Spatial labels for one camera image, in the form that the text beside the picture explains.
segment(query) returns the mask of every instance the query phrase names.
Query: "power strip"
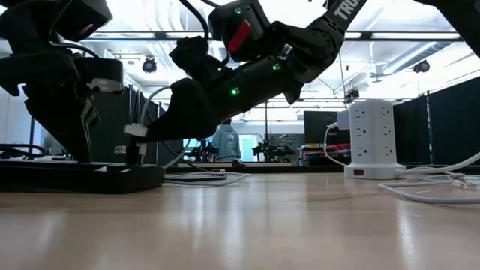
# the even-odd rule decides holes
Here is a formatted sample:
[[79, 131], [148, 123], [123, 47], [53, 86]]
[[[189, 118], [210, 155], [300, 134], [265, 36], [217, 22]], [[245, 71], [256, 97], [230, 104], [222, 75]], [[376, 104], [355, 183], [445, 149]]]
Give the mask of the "power strip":
[[405, 166], [397, 163], [392, 102], [354, 103], [349, 108], [348, 119], [352, 163], [345, 167], [345, 178], [399, 179], [397, 170], [405, 170]]

